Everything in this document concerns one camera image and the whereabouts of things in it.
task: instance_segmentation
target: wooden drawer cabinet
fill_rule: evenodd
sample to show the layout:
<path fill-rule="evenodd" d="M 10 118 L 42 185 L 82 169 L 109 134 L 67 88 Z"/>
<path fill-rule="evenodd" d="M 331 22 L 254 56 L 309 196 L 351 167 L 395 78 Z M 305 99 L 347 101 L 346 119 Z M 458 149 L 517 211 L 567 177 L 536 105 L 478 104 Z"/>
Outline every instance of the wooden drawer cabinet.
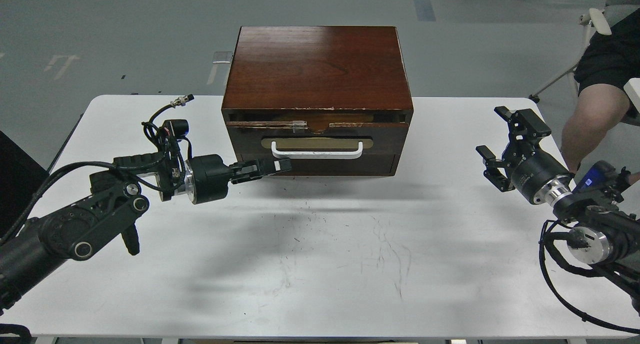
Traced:
<path fill-rule="evenodd" d="M 239 161 L 284 152 L 288 175 L 395 174 L 414 109 L 394 27 L 242 27 L 226 88 Z"/>

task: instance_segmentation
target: person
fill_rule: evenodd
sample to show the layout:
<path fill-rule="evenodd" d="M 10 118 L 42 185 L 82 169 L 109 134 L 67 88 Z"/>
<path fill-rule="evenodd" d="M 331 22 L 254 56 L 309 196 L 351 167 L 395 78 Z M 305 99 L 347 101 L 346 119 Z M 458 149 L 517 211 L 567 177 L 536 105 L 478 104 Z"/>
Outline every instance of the person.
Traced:
<path fill-rule="evenodd" d="M 638 110 L 624 85 L 640 77 L 640 9 L 611 27 L 611 35 L 594 34 L 575 70 L 578 104 L 562 130 L 560 153 L 571 173 L 626 115 Z M 640 179 L 640 172 L 629 183 Z"/>

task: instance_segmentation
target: black cable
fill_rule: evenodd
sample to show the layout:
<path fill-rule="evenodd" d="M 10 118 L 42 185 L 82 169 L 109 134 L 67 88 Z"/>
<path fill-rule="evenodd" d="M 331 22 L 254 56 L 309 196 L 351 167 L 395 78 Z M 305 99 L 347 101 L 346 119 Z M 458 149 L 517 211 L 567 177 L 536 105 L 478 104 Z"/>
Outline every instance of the black cable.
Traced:
<path fill-rule="evenodd" d="M 182 183 L 185 182 L 184 176 L 186 175 L 187 170 L 184 166 L 185 160 L 183 160 L 182 157 L 183 157 L 182 154 L 178 152 L 178 162 L 180 163 L 180 181 L 174 186 L 174 190 L 178 189 L 178 187 L 180 187 L 180 185 L 182 185 Z"/>
<path fill-rule="evenodd" d="M 574 227 L 570 227 L 569 225 L 567 225 L 567 224 L 563 223 L 563 222 L 562 222 L 562 221 L 560 221 L 560 220 L 558 221 L 558 225 L 562 226 L 563 228 L 567 228 L 567 229 L 569 229 L 569 230 L 571 230 L 572 228 L 574 228 Z"/>
<path fill-rule="evenodd" d="M 549 223 L 553 223 L 551 225 L 551 227 L 549 227 L 549 229 L 547 230 L 547 225 Z M 640 334 L 640 329 L 637 328 L 628 328 L 626 326 L 619 326 L 619 325 L 615 325 L 612 323 L 609 323 L 607 321 L 598 319 L 597 317 L 591 316 L 589 314 L 587 314 L 586 312 L 583 312 L 581 310 L 579 310 L 578 308 L 574 307 L 573 305 L 571 305 L 568 301 L 566 301 L 561 295 L 560 293 L 558 293 L 558 291 L 556 290 L 555 286 L 553 286 L 553 283 L 551 282 L 551 278 L 549 276 L 549 272 L 546 270 L 547 265 L 545 264 L 545 243 L 544 243 L 544 237 L 550 233 L 553 228 L 558 225 L 558 221 L 553 221 L 553 220 L 547 220 L 545 221 L 545 223 L 542 225 L 542 232 L 540 233 L 540 241 L 538 242 L 539 244 L 539 250 L 538 250 L 538 259 L 539 259 L 539 263 L 540 263 L 540 270 L 542 271 L 542 276 L 544 277 L 544 281 L 547 283 L 549 289 L 551 289 L 551 292 L 553 293 L 553 295 L 555 295 L 555 297 L 558 299 L 558 301 L 560 301 L 560 303 L 562 303 L 562 305 L 564 305 L 567 309 L 569 309 L 569 311 L 573 312 L 573 314 L 576 314 L 580 317 L 580 319 L 582 319 L 583 321 L 589 321 L 592 324 L 598 325 L 598 326 L 602 326 L 603 328 L 607 328 L 607 329 L 612 329 L 612 330 L 619 330 L 619 331 L 624 331 L 624 332 L 630 332 L 633 334 Z"/>
<path fill-rule="evenodd" d="M 185 140 L 188 143 L 188 146 L 187 146 L 187 159 L 188 160 L 193 159 L 194 156 L 193 156 L 193 154 L 191 152 L 192 151 L 191 150 L 192 149 L 192 142 L 189 139 L 187 139 L 186 136 L 183 137 L 182 139 Z"/>
<path fill-rule="evenodd" d="M 161 143 L 158 142 L 158 127 L 156 125 L 154 125 L 154 120 L 162 113 L 164 113 L 164 111 L 166 111 L 167 109 L 171 109 L 172 107 L 174 107 L 172 104 L 167 104 L 165 106 L 163 106 L 162 108 L 160 108 L 158 111 L 155 112 L 155 114 L 151 115 L 151 118 L 149 118 L 149 121 L 145 121 L 142 122 L 142 126 L 144 127 L 142 129 L 142 131 L 144 131 L 144 136 L 146 136 L 146 138 L 151 141 L 151 143 L 153 143 L 153 145 L 155 145 L 155 147 L 158 148 L 158 150 L 160 150 L 160 146 L 162 145 Z"/>
<path fill-rule="evenodd" d="M 28 344 L 33 338 L 31 335 L 32 333 L 30 333 L 29 329 L 26 326 L 18 324 L 0 324 L 0 334 L 16 334 L 20 337 L 19 341 L 7 342 L 20 342 L 20 344 Z"/>
<path fill-rule="evenodd" d="M 164 155 L 162 158 L 158 159 L 157 161 L 151 162 L 149 164 L 145 164 L 142 166 L 135 166 L 135 167 L 129 167 L 129 166 L 115 166 L 113 164 L 110 164 L 109 162 L 102 162 L 102 161 L 80 161 L 80 162 L 74 162 L 71 164 L 67 164 L 65 166 L 62 166 L 61 168 L 55 170 L 53 173 L 51 173 L 51 175 L 45 179 L 45 181 L 42 183 L 42 185 L 40 185 L 39 189 L 33 194 L 30 202 L 28 203 L 27 207 L 25 208 L 25 210 L 23 210 L 23 213 L 18 217 L 18 219 L 16 219 L 16 221 L 14 221 L 13 225 L 9 228 L 9 230 L 6 232 L 6 234 L 2 237 L 2 239 L 0 239 L 0 246 L 2 246 L 3 244 L 5 244 L 8 240 L 16 237 L 16 235 L 18 235 L 18 232 L 20 230 L 20 228 L 23 226 L 26 217 L 30 214 L 31 210 L 34 208 L 35 204 L 38 202 L 38 200 L 40 198 L 42 198 L 42 195 L 44 195 L 44 193 L 50 189 L 51 186 L 53 186 L 53 184 L 55 184 L 55 182 L 57 182 L 58 180 L 60 180 L 60 178 L 62 178 L 63 176 L 67 175 L 68 173 L 71 173 L 71 171 L 76 170 L 78 168 L 82 168 L 84 166 L 97 166 L 99 168 L 106 168 L 109 170 L 116 170 L 120 173 L 124 173 L 126 175 L 128 175 L 130 178 L 132 178 L 133 180 L 135 180 L 136 182 L 139 182 L 140 184 L 149 187 L 150 189 L 153 189 L 155 191 L 163 191 L 162 189 L 160 189 L 160 187 L 154 186 L 153 184 L 146 182 L 145 180 L 142 180 L 141 178 L 139 178 L 137 175 L 133 175 L 131 173 L 128 173 L 128 170 L 144 170 L 147 168 L 151 168 L 153 166 L 155 166 L 156 164 L 160 163 L 161 161 L 163 161 Z"/>

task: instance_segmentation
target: white drawer handle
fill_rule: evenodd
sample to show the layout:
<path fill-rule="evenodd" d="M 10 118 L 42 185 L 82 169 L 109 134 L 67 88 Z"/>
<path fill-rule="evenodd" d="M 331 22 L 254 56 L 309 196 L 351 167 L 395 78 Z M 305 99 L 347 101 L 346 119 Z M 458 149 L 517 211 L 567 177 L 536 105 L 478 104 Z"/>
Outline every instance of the white drawer handle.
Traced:
<path fill-rule="evenodd" d="M 271 151 L 275 157 L 279 159 L 358 159 L 362 156 L 362 141 L 358 141 L 358 150 L 342 152 L 342 151 L 280 151 L 276 147 L 276 142 L 271 142 Z"/>

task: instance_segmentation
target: black shorts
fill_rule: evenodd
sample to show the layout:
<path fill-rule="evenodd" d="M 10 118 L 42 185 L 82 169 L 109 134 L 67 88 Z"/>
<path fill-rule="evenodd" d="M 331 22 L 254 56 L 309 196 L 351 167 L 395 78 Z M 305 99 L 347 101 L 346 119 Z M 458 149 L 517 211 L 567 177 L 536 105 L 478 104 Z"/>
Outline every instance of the black shorts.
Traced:
<path fill-rule="evenodd" d="M 611 36 L 594 34 L 575 69 L 578 93 L 594 84 L 624 91 L 629 79 L 640 77 L 640 9 L 611 27 Z M 631 103 L 628 114 L 638 115 Z"/>
<path fill-rule="evenodd" d="M 579 93 L 594 84 L 610 84 L 624 91 L 625 84 L 633 77 L 640 77 L 640 67 L 631 65 L 619 54 L 585 56 L 575 69 Z"/>

